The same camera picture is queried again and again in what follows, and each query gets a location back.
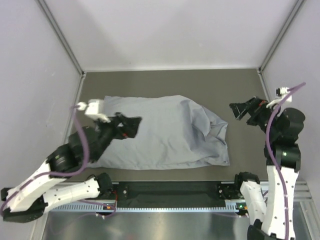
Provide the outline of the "grey fabric pillowcase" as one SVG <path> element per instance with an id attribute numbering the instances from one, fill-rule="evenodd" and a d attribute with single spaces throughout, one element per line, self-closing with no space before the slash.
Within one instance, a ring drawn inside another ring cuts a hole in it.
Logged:
<path id="1" fill-rule="evenodd" d="M 158 98 L 106 96 L 104 113 L 141 117 L 135 138 L 113 140 L 91 168 L 193 169 L 229 166 L 228 123 L 182 95 Z"/>

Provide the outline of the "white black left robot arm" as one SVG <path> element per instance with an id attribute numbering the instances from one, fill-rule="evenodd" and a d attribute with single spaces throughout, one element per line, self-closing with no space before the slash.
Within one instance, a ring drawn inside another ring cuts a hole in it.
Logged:
<path id="1" fill-rule="evenodd" d="M 3 188 L 0 215 L 5 222 L 29 223 L 59 206 L 86 199 L 109 198 L 114 191 L 107 173 L 84 182 L 59 188 L 57 185 L 82 173 L 89 163 L 99 160 L 113 140 L 135 138 L 140 116 L 126 117 L 120 112 L 109 121 L 95 120 L 95 127 L 81 126 L 74 119 L 76 132 L 59 146 L 25 181 Z"/>

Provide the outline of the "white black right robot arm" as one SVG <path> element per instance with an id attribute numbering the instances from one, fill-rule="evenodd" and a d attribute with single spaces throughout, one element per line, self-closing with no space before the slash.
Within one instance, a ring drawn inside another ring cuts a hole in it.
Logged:
<path id="1" fill-rule="evenodd" d="M 267 192 L 262 192 L 261 182 L 255 174 L 240 172 L 234 178 L 233 192 L 244 198 L 250 220 L 247 239 L 294 240 L 294 193 L 301 169 L 297 140 L 306 117 L 296 108 L 281 110 L 277 104 L 258 97 L 229 106 L 236 120 L 249 114 L 246 123 L 260 127 L 266 136 Z"/>

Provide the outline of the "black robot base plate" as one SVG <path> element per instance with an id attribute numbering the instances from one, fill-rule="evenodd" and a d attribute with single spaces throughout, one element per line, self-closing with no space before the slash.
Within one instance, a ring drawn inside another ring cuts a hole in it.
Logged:
<path id="1" fill-rule="evenodd" d="M 202 195 L 213 200 L 243 200 L 233 181 L 118 181 L 113 182 L 118 199 L 138 196 Z"/>

